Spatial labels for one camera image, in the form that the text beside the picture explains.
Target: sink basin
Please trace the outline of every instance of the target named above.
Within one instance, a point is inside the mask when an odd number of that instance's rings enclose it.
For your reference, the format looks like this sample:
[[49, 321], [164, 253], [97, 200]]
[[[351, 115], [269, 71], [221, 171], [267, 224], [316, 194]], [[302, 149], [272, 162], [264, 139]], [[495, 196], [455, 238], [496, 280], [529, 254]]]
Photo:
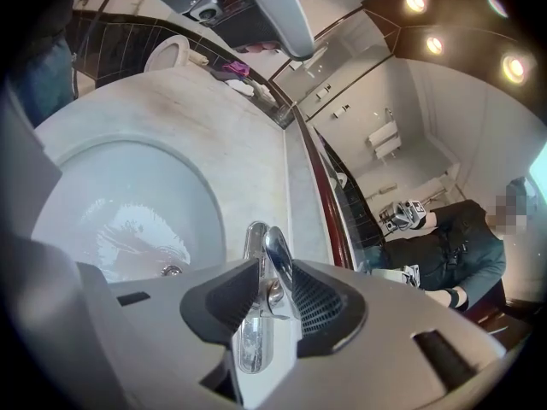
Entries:
[[32, 237], [99, 267], [109, 282], [225, 262], [219, 206], [183, 157], [124, 140], [81, 150], [60, 169]]

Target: toilet seat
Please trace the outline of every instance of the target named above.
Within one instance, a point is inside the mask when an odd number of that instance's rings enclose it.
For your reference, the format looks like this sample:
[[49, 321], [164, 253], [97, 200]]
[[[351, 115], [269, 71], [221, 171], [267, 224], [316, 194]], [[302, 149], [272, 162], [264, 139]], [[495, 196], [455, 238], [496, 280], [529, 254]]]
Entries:
[[182, 35], [174, 35], [160, 43], [150, 54], [145, 72], [184, 66], [190, 58], [190, 43]]

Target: chrome faucet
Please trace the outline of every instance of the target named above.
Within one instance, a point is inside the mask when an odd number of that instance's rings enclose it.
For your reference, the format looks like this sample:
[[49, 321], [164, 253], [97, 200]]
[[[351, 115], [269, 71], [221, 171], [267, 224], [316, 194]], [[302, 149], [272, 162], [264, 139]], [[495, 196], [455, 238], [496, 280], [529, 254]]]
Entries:
[[265, 238], [270, 231], [263, 222], [254, 222], [247, 229], [244, 258], [259, 260], [258, 294], [238, 329], [235, 351], [238, 368], [245, 373], [263, 371], [274, 357], [274, 320], [289, 319], [274, 313], [274, 307], [285, 296], [282, 283], [265, 251]]
[[292, 314], [296, 319], [300, 319], [300, 312], [292, 300], [292, 256], [283, 232], [277, 227], [272, 226], [264, 237], [264, 249], [270, 261], [279, 275], [281, 287], [287, 294]]

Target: recessed light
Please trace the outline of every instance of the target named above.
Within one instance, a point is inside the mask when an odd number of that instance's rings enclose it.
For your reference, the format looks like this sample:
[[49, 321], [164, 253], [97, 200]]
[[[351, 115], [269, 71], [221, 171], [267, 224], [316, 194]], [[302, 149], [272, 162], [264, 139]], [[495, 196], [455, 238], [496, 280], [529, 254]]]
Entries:
[[514, 55], [506, 55], [502, 59], [503, 74], [514, 84], [524, 82], [525, 68], [522, 61]]
[[443, 53], [443, 43], [441, 43], [440, 39], [435, 37], [429, 37], [426, 43], [427, 43], [427, 48], [434, 55], [440, 55], [441, 53]]
[[507, 12], [505, 12], [505, 8], [502, 6], [498, 0], [488, 0], [488, 4], [490, 4], [490, 7], [494, 9], [494, 12], [498, 14], [499, 16], [502, 16], [503, 18], [507, 18]]
[[414, 12], [418, 12], [419, 14], [426, 10], [425, 0], [406, 0], [406, 2], [409, 8], [411, 8]]

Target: window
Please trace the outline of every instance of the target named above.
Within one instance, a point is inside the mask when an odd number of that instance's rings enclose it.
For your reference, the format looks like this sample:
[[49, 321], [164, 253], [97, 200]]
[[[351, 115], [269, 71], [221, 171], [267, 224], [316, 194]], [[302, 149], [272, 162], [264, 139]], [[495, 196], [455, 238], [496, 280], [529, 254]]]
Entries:
[[547, 199], [545, 197], [547, 196], [547, 144], [530, 167], [530, 174], [538, 186], [541, 195], [544, 199]]

